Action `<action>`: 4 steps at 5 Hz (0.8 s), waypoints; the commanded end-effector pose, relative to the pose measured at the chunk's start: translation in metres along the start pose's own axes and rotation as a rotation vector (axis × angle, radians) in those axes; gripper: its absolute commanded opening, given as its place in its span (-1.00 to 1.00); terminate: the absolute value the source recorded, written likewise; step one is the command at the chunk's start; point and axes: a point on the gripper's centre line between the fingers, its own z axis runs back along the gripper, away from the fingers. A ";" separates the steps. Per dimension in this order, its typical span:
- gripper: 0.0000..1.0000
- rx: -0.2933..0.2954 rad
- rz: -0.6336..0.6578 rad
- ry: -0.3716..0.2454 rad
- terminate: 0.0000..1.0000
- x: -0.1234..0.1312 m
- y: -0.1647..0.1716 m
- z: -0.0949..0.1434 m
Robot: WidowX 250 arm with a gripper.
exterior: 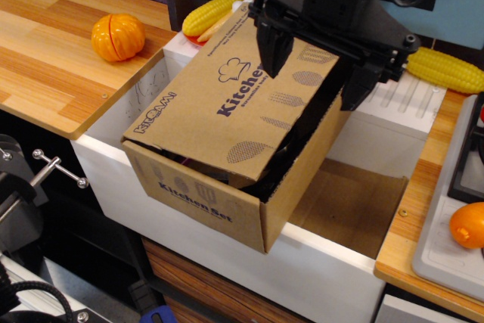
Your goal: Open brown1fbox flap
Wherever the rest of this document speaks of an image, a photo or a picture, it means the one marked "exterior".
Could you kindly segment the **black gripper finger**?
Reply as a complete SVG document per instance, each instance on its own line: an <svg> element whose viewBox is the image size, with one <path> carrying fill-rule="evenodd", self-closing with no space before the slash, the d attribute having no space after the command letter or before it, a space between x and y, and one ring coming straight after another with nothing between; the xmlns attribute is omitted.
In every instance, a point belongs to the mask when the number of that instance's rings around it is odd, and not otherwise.
<svg viewBox="0 0 484 323"><path fill-rule="evenodd" d="M382 69L372 63L358 65L350 60L339 60L343 72L342 111L354 111L373 91L380 80Z"/></svg>
<svg viewBox="0 0 484 323"><path fill-rule="evenodd" d="M257 26L256 41L263 70L275 78L293 50L293 37L271 23L261 22Z"/></svg>

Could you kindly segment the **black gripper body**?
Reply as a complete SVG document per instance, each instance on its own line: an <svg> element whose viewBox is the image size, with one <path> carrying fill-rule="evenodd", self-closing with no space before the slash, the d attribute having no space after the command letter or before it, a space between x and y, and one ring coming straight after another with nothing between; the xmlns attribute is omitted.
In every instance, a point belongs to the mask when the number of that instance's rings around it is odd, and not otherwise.
<svg viewBox="0 0 484 323"><path fill-rule="evenodd" d="M358 65L382 69L379 82L399 80L420 40L394 19L380 0L253 0L257 28L267 22L311 45Z"/></svg>

